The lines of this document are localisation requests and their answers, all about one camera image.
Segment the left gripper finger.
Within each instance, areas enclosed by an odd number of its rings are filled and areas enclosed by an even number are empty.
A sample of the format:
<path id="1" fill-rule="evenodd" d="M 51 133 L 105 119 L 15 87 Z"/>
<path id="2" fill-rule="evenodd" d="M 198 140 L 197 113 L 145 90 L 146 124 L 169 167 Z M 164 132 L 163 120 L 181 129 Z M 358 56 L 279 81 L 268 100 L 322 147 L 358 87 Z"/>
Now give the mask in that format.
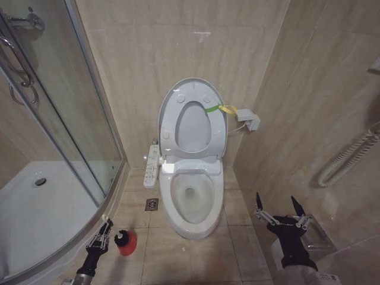
<path id="1" fill-rule="evenodd" d="M 102 225 L 102 249 L 107 249 L 109 244 L 109 236 L 112 232 L 113 221 L 110 218 L 106 218 Z"/>
<path id="2" fill-rule="evenodd" d="M 94 235 L 92 240 L 86 245 L 86 248 L 106 248 L 108 223 L 103 223 L 98 233 Z"/>

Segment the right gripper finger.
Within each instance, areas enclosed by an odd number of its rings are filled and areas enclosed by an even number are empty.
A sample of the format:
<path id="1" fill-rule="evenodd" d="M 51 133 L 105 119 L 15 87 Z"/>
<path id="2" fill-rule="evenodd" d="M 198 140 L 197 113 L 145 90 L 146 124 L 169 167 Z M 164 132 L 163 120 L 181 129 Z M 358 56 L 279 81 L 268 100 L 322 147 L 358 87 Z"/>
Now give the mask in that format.
<path id="1" fill-rule="evenodd" d="M 259 193 L 256 193 L 255 211 L 254 214 L 257 219 L 263 223 L 268 223 L 270 225 L 278 225 L 278 220 L 276 220 L 271 214 L 267 213 L 262 205 L 262 201 Z"/>
<path id="2" fill-rule="evenodd" d="M 300 229 L 302 229 L 304 231 L 307 231 L 307 228 L 308 228 L 310 222 L 312 221 L 312 217 L 306 215 L 303 207 L 296 200 L 296 198 L 294 196 L 291 196 L 291 200 L 292 200 L 292 203 L 293 203 L 294 210 L 295 210 L 295 212 L 296 212 L 296 214 L 298 216 L 296 227 L 298 227 L 298 228 L 300 228 Z"/>

